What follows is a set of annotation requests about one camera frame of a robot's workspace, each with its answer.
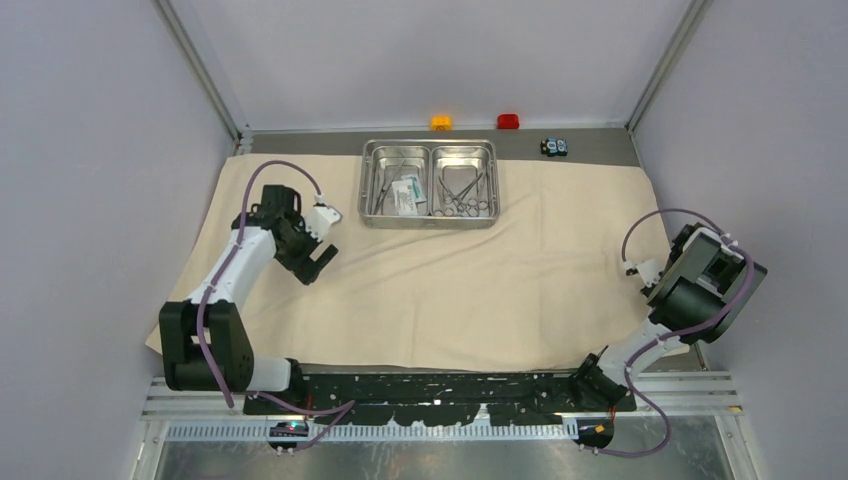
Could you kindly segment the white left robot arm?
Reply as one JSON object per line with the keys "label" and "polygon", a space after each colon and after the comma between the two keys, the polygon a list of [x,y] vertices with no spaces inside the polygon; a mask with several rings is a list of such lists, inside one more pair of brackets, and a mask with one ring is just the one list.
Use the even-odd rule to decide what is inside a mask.
{"label": "white left robot arm", "polygon": [[323,240],[342,219],[321,196],[304,212],[296,190],[264,186],[260,202],[233,221],[225,251],[201,284],[186,299],[168,301],[160,310],[168,387],[230,394],[267,391],[280,412],[298,412],[307,398],[305,385],[293,378],[299,366],[294,360],[256,354],[240,310],[273,261],[301,284],[313,283],[338,252]]}

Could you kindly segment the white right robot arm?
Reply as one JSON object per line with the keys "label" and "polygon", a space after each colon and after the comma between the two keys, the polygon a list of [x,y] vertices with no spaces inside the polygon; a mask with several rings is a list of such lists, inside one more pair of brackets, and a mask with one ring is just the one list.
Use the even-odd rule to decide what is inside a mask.
{"label": "white right robot arm", "polygon": [[650,260],[631,271],[645,282],[648,315],[627,338],[588,355],[570,377],[572,400],[584,410],[617,405],[636,377],[665,355],[716,341],[768,275],[738,245],[700,223],[673,239],[662,270]]}

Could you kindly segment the cream cloth wrap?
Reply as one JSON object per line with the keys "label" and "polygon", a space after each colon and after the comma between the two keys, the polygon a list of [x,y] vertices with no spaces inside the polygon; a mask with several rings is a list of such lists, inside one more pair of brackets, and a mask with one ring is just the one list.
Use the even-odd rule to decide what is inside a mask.
{"label": "cream cloth wrap", "polygon": [[[578,365],[647,314],[622,262],[669,252],[637,167],[502,160],[502,210],[483,230],[384,230],[357,211],[357,156],[249,154],[223,166],[171,292],[182,300],[224,251],[244,196],[321,188],[343,214],[337,256],[311,285],[271,262],[240,315],[254,351],[302,363],[522,371]],[[255,178],[256,186],[248,181]]]}

